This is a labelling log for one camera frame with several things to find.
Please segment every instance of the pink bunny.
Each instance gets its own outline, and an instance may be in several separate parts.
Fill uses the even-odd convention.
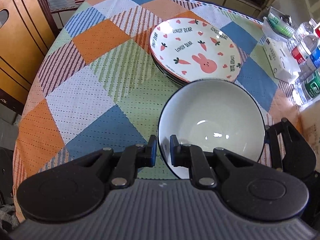
[[[203,72],[205,73],[212,73],[214,71],[216,71],[217,69],[217,64],[211,60],[211,59],[207,59],[203,54],[199,53],[198,54],[199,57],[197,57],[196,55],[192,55],[192,59],[200,64],[200,68]]]

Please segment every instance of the metal screw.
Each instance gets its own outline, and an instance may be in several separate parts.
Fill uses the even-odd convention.
[[[115,186],[124,186],[127,184],[127,180],[125,178],[114,178],[111,183]]]
[[[199,183],[203,186],[212,186],[215,184],[215,181],[212,178],[201,178],[199,179]]]

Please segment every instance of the white tissue package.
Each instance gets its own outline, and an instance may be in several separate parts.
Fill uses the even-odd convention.
[[[263,49],[267,54],[275,78],[294,83],[301,70],[287,45],[282,41],[266,38]]]

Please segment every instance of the water bottle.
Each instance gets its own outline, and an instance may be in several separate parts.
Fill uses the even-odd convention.
[[[317,68],[320,67],[320,46],[318,46],[300,66],[299,81],[305,81]]]
[[[320,45],[319,37],[315,34],[305,36],[291,51],[292,56],[297,60],[298,64],[305,62],[311,55],[311,52]]]
[[[309,22],[301,23],[299,28],[295,31],[290,39],[287,41],[287,47],[289,51],[292,51],[295,46],[307,35],[313,34],[313,29],[317,23],[314,19],[310,19]]]
[[[320,73],[317,69],[304,82],[297,83],[292,92],[295,103],[299,106],[311,101],[320,94]]]

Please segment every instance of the table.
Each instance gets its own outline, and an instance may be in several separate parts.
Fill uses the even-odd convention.
[[[157,69],[148,39],[154,26],[173,17],[203,20],[228,35],[243,66],[235,83],[254,97],[265,124],[285,116],[300,130],[293,87],[274,78],[257,20],[196,0],[86,0],[46,55],[22,115],[13,160],[20,220],[15,195],[25,178],[157,134],[161,109],[179,87]],[[267,148],[260,163],[270,165]],[[156,166],[138,177],[176,178],[159,150]]]

